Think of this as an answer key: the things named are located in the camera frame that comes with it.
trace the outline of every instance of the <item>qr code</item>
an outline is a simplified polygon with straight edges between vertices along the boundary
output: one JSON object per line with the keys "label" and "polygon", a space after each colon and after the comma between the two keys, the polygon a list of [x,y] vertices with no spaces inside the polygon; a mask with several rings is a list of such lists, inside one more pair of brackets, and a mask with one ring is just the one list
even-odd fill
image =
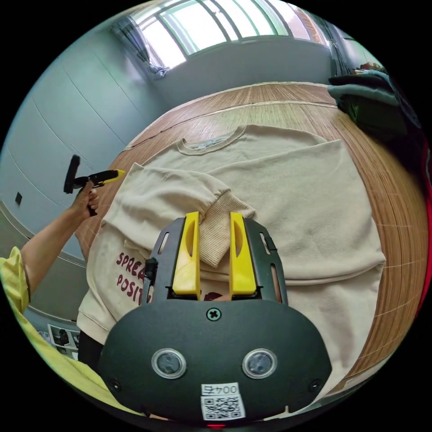
{"label": "qr code", "polygon": [[202,413],[206,420],[234,420],[244,417],[239,395],[203,397]]}

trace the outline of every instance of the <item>red light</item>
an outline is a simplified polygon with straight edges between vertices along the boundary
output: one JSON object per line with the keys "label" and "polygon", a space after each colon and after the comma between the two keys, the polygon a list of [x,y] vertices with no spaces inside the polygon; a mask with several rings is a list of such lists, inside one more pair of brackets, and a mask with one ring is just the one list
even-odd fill
{"label": "red light", "polygon": [[208,424],[207,427],[210,429],[222,429],[226,425],[225,424]]}

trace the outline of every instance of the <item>beige sweatshirt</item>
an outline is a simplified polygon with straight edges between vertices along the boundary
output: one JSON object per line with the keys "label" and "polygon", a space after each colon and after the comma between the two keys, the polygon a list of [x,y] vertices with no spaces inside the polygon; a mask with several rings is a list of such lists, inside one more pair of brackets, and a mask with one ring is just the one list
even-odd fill
{"label": "beige sweatshirt", "polygon": [[229,213],[264,225],[284,267],[288,302],[321,332],[339,383],[372,324],[385,257],[363,182],[341,140],[247,126],[228,138],[169,146],[134,165],[90,249],[78,326],[105,342],[144,301],[143,262],[160,231],[200,212],[202,289],[228,292]]}

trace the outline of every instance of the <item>sticker label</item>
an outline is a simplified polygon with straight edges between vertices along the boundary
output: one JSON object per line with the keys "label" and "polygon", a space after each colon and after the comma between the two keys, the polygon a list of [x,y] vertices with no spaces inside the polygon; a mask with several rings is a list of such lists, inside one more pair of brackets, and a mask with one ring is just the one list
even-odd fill
{"label": "sticker label", "polygon": [[246,417],[239,384],[202,384],[201,410],[204,420],[238,420]]}

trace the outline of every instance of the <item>window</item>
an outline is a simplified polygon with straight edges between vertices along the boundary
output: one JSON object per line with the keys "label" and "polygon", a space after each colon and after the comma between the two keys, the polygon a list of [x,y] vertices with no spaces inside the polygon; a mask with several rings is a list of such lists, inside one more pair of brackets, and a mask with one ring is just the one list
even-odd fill
{"label": "window", "polygon": [[170,0],[132,15],[161,66],[170,68],[201,50],[260,36],[326,44],[302,9],[282,0]]}

